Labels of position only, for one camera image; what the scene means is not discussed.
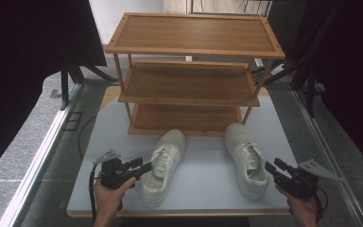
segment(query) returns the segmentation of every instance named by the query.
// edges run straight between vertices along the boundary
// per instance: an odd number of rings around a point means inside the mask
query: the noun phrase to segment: person's right hand
[[[314,198],[299,199],[284,191],[278,184],[276,189],[287,197],[287,204],[300,227],[317,226],[317,203]]]

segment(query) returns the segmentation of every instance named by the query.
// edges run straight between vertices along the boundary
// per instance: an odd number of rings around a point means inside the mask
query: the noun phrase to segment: black fabric
[[[88,0],[0,1],[0,157],[35,106],[44,79],[64,66],[63,53],[106,66]]]
[[[320,47],[322,100],[363,153],[363,1],[347,0]]]

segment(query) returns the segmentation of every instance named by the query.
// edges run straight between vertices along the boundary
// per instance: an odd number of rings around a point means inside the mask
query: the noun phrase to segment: gray carpet floor
[[[113,60],[108,58],[107,62],[108,68],[100,69],[116,77]],[[126,59],[121,59],[121,62],[123,70],[126,71]],[[78,175],[81,156],[94,127],[94,116],[99,110],[106,88],[113,83],[101,79],[85,68],[82,68],[82,72],[86,79],[80,95],[75,100],[75,108],[60,131],[59,140],[49,153],[15,226],[93,225],[91,218],[69,217],[66,214],[66,206]],[[327,166],[322,148],[308,126],[300,103],[289,88],[291,79],[290,75],[267,86],[287,140],[298,162],[313,158]],[[60,92],[60,75],[52,75],[45,81],[41,98],[29,119],[0,160],[0,218],[60,109]],[[313,120],[327,143],[327,149],[332,152],[363,212],[363,156],[344,129],[330,115],[320,96],[315,96],[314,112]],[[347,200],[342,196],[344,193],[337,183],[321,180],[320,186],[326,190],[329,197],[329,207],[320,226],[361,226],[348,208],[353,200]],[[176,223],[183,223],[183,226],[294,226],[291,216],[218,217],[216,221],[213,218],[120,218],[116,225],[181,226]]]

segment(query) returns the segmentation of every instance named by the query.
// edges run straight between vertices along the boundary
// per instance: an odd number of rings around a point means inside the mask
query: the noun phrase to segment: white shoe
[[[173,171],[185,152],[185,136],[181,131],[168,131],[152,153],[152,170],[142,176],[143,201],[159,203],[164,198]]]
[[[251,199],[261,199],[269,184],[265,160],[252,142],[249,130],[240,123],[232,123],[225,133],[226,148],[237,168],[238,184],[242,194]]]

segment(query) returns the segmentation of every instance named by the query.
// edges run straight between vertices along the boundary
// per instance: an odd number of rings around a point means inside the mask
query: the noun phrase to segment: person's left hand
[[[96,219],[94,226],[111,226],[116,217],[120,201],[128,190],[136,182],[135,178],[128,179],[116,190],[109,189],[102,185],[98,178],[94,185],[96,199]]]

